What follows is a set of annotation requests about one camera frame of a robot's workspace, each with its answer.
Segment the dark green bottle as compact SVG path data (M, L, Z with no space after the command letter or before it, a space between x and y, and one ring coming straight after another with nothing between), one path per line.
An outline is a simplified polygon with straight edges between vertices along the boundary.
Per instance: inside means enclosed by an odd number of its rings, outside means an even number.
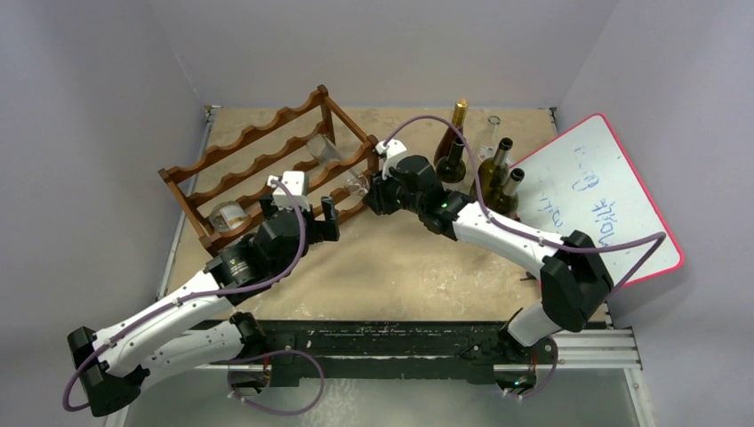
M472 197L478 196L477 183L480 185L482 198L487 200L494 190L506 181L509 170L507 158L513 145L511 138L501 138L493 156L480 164L477 169L478 178L474 179L470 187Z

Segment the clear glass wine bottle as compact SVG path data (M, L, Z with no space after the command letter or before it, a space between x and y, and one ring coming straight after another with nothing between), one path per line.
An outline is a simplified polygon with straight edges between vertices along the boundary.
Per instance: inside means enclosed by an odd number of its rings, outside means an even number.
M498 116L489 116L480 132L472 139L473 153L477 166L480 166L483 161L491 159L494 156L499 143L497 132L500 125L501 119Z

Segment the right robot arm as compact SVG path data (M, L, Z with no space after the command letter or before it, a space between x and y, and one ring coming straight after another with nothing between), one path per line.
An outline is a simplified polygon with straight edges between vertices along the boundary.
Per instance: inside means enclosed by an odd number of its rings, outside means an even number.
M540 301L514 316L499 339L509 361L523 360L549 334L581 331L614 287L588 235L562 237L487 211L471 196L445 189L423 156L404 157L375 173L364 202L378 215L412 212L428 231L480 246L540 282Z

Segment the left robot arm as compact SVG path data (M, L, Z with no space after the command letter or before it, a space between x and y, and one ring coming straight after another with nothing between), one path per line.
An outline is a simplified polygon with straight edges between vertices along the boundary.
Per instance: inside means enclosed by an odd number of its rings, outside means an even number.
M190 328L269 290L289 276L309 246L340 237L332 197L322 197L319 220L305 197L267 197L256 232L223 249L179 289L113 326L71 332L76 368L62 397L68 412L95 417L129 406L148 387L206 364L269 363L288 355L272 347L258 321L238 312L203 334Z

